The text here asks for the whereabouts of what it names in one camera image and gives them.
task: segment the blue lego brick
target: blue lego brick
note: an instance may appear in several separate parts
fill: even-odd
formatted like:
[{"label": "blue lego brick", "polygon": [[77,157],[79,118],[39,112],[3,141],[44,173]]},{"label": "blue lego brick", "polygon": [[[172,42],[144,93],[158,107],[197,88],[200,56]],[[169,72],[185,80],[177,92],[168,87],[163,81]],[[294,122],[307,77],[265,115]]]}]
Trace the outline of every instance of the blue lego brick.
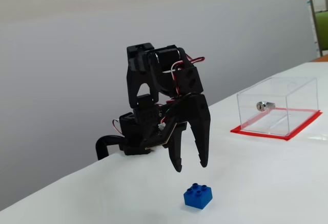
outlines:
[{"label": "blue lego brick", "polygon": [[198,209],[204,209],[212,200],[212,189],[206,185],[194,183],[183,195],[184,203]]}]

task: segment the metal part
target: metal part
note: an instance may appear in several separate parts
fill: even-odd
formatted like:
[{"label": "metal part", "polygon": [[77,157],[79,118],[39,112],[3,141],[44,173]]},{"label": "metal part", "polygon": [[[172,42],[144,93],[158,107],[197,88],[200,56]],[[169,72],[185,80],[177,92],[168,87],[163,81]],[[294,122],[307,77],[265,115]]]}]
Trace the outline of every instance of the metal part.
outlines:
[{"label": "metal part", "polygon": [[181,55],[180,55],[180,52],[179,52],[179,50],[178,49],[176,49],[177,51],[178,51],[178,54],[179,54],[179,59],[181,59]]},{"label": "metal part", "polygon": [[159,58],[158,58],[158,55],[157,55],[157,53],[155,53],[155,56],[156,56],[156,58],[157,58],[157,61],[158,61],[158,63],[159,63]]},{"label": "metal part", "polygon": [[176,124],[174,124],[174,128],[173,128],[173,130],[171,131],[169,138],[168,138],[164,143],[161,143],[161,144],[159,144],[159,145],[155,145],[155,146],[151,146],[151,147],[146,147],[145,150],[149,150],[149,149],[153,149],[153,148],[156,148],[156,147],[159,147],[159,146],[166,145],[166,144],[169,142],[170,138],[171,138],[171,135],[172,135],[172,133],[173,133],[175,127],[176,127]]},{"label": "metal part", "polygon": [[264,102],[264,101],[261,101],[261,102],[258,102],[256,104],[256,108],[258,111],[265,111],[267,109],[271,109],[271,110],[274,110],[276,108],[276,104],[275,103],[270,103],[270,102]]}]

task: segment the cable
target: cable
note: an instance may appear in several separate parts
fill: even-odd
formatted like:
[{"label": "cable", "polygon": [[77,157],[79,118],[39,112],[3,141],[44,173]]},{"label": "cable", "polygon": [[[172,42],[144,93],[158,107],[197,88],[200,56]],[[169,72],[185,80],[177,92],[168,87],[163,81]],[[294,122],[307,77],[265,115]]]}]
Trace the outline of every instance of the cable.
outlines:
[{"label": "cable", "polygon": [[[202,62],[202,61],[205,60],[205,57],[203,57],[203,56],[202,56],[202,57],[195,58],[195,59],[192,59],[188,54],[186,54],[186,56],[187,56],[188,60],[189,60],[192,64],[200,63],[200,62]],[[174,73],[173,73],[173,68],[174,68],[174,66],[176,66],[176,67],[175,67],[175,71],[177,71],[177,67],[178,67],[178,65],[180,65],[180,64],[183,64],[183,61],[177,61],[177,62],[175,62],[175,63],[171,66],[171,75],[172,75],[173,80],[175,81],[175,84],[176,84],[176,88],[175,88],[175,90],[176,90],[176,93],[178,94],[178,96],[180,95],[180,89],[179,89],[178,83],[177,83],[177,81],[176,81],[175,75],[174,75]]]},{"label": "cable", "polygon": [[173,73],[173,68],[174,68],[174,66],[176,66],[176,65],[178,65],[178,64],[183,64],[183,61],[177,61],[177,62],[175,62],[174,64],[172,64],[172,66],[171,66],[171,75],[172,75],[173,80],[174,80],[175,83],[176,83],[176,88],[175,88],[176,93],[177,93],[178,95],[180,95],[179,86],[178,86],[178,83],[176,82],[176,78],[175,78],[174,73]]},{"label": "cable", "polygon": [[120,132],[120,131],[116,128],[115,123],[114,123],[115,121],[119,123],[119,120],[118,120],[118,119],[113,119],[112,124],[113,124],[114,129],[115,129],[118,133],[122,134],[122,132]]}]

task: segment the red wire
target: red wire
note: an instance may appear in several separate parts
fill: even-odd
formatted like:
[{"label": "red wire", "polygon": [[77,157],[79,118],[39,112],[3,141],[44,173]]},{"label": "red wire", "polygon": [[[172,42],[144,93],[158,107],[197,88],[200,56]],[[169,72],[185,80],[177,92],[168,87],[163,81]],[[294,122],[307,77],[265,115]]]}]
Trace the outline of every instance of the red wire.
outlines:
[{"label": "red wire", "polygon": [[112,124],[113,124],[114,129],[115,129],[118,133],[122,134],[122,132],[120,132],[120,131],[116,128],[115,123],[114,123],[115,121],[117,121],[117,120],[114,119],[114,120],[112,121]]},{"label": "red wire", "polygon": [[[192,59],[188,54],[186,54],[186,56],[187,56],[188,60],[189,60],[192,64],[200,63],[200,62],[203,62],[203,61],[205,60],[205,57],[203,57],[203,56],[198,57],[198,58],[195,58],[195,59]],[[178,83],[177,83],[177,81],[176,81],[176,77],[175,77],[174,74],[173,74],[173,80],[174,80],[175,83],[176,83],[176,92],[177,92],[178,95],[180,95],[180,88],[179,88],[179,86],[178,86]]]}]

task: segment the clear acrylic box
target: clear acrylic box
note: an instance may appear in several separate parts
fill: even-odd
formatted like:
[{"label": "clear acrylic box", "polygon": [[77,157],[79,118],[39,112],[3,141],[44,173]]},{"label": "clear acrylic box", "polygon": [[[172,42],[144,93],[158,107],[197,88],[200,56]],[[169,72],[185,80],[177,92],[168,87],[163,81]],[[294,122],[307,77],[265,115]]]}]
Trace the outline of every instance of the clear acrylic box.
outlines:
[{"label": "clear acrylic box", "polygon": [[317,78],[269,78],[237,99],[243,132],[289,136],[320,112]]}]

